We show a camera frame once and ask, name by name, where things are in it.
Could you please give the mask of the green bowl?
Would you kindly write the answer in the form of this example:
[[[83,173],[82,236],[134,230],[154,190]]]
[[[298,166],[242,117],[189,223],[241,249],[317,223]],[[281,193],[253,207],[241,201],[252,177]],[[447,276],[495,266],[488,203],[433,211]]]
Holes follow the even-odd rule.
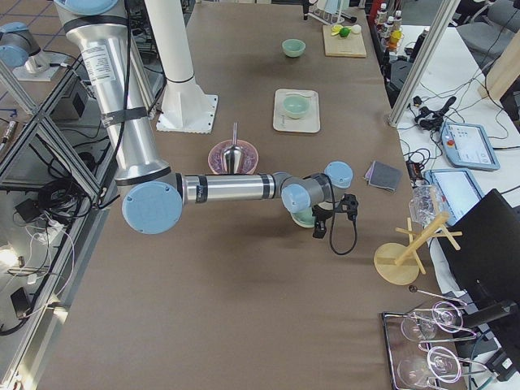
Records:
[[[282,107],[290,119],[301,119],[310,108],[310,99],[301,95],[288,95],[282,101]]]
[[[306,43],[296,38],[289,38],[281,43],[284,55],[289,58],[298,58],[303,55],[306,50]]]
[[[315,217],[313,211],[309,208],[298,213],[291,213],[292,220],[296,225],[302,228],[313,228],[315,224]]]

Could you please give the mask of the light blue cup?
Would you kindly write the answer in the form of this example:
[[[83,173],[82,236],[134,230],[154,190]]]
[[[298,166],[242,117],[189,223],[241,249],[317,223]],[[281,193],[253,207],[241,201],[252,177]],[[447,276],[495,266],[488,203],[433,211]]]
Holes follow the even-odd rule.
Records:
[[[331,15],[341,13],[344,8],[344,2],[344,0],[327,0],[323,10]]]

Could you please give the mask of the white garlic bulb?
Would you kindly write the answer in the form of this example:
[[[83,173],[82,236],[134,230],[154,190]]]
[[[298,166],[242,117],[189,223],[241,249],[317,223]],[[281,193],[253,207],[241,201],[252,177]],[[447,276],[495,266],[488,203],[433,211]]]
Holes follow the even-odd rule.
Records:
[[[362,28],[359,24],[355,24],[351,27],[351,33],[353,34],[359,34],[361,32]]]

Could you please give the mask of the bamboo cutting board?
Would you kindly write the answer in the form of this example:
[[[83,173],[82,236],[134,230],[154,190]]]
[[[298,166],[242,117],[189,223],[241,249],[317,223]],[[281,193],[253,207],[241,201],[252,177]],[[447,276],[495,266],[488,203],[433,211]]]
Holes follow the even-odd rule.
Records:
[[[323,25],[324,52],[327,57],[365,58],[366,48],[362,34],[350,33],[347,37],[332,36],[332,27]]]

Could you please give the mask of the grey folded cloth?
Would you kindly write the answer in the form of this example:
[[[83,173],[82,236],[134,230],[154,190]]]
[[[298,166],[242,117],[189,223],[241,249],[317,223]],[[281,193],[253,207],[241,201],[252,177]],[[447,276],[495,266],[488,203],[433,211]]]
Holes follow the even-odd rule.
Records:
[[[379,161],[373,161],[364,175],[370,186],[390,192],[397,190],[401,177],[401,170]]]

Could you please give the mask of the green bowl on tray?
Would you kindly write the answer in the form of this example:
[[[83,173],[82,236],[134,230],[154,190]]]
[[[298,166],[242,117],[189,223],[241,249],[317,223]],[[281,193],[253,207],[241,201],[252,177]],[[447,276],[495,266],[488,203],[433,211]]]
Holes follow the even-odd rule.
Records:
[[[310,99],[301,95],[288,95],[282,101],[282,107],[290,119],[301,119],[310,108]]]

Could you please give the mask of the cream serving tray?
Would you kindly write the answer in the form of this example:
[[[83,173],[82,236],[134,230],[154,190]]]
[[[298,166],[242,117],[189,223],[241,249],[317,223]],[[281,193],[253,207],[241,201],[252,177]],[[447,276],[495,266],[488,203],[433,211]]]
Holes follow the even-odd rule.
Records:
[[[314,90],[277,89],[273,128],[278,132],[317,133],[321,128],[318,93]]]

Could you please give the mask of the clear glass cup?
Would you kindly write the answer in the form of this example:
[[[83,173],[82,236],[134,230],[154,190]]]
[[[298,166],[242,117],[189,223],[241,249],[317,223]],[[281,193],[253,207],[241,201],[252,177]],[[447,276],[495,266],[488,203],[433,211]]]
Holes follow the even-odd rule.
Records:
[[[446,207],[440,190],[435,185],[422,185],[413,188],[409,202],[413,222],[428,225]]]

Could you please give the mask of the metal scoop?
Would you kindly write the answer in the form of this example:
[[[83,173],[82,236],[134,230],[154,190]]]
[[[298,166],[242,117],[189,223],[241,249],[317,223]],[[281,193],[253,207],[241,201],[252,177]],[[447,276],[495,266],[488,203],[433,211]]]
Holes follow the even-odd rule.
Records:
[[[221,160],[223,169],[226,174],[234,175],[237,174],[244,163],[244,152],[243,149],[238,145],[238,123],[235,122],[232,126],[232,141],[231,144],[224,148]]]

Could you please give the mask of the near teach pendant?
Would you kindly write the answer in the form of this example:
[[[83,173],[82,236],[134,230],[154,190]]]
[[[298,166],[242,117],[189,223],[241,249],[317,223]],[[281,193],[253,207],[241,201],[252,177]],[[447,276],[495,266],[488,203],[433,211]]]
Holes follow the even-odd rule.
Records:
[[[466,168],[427,170],[424,177],[440,192],[444,208],[450,214],[449,226],[453,226],[484,197],[476,179]]]

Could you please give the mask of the upper wine glass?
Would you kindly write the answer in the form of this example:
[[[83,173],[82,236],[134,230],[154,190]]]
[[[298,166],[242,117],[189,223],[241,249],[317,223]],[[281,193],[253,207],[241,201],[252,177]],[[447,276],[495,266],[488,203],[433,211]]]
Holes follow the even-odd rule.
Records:
[[[448,301],[438,301],[431,308],[417,308],[401,322],[403,336],[412,341],[434,340],[439,332],[457,333],[462,327],[462,312]]]

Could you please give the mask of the far teach pendant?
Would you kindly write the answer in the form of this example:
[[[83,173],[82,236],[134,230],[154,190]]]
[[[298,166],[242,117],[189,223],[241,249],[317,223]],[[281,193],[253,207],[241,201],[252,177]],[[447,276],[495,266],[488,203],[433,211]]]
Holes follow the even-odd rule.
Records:
[[[497,171],[501,165],[482,125],[446,121],[440,140],[449,162],[455,167]]]

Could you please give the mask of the lower wine glass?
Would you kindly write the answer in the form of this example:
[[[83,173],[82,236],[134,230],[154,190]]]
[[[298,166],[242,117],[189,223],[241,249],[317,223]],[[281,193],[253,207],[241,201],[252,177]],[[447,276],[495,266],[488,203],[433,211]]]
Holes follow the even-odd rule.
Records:
[[[449,349],[436,346],[423,355],[401,360],[397,375],[410,389],[446,389],[461,378],[462,366]]]

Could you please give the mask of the black monitor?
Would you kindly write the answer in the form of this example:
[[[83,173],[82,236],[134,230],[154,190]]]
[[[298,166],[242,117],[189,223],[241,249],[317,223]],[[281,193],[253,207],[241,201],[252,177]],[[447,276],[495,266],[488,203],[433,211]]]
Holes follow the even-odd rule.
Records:
[[[495,189],[451,228],[461,232],[459,250],[440,245],[457,285],[480,308],[510,300],[519,303],[519,216]]]

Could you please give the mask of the aluminium frame post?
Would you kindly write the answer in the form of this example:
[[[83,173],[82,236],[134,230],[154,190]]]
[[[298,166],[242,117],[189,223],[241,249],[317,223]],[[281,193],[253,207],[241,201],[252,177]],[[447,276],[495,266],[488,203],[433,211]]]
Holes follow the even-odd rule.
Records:
[[[418,52],[418,56],[414,60],[413,66],[409,71],[401,92],[388,116],[388,124],[391,127],[396,128],[400,123],[401,118],[406,111],[406,107],[410,103],[416,88],[423,78],[423,74],[426,71],[429,62],[439,45],[439,41],[443,37],[444,31],[448,27],[459,3],[459,0],[444,0],[440,4],[440,8],[432,21],[425,41]]]

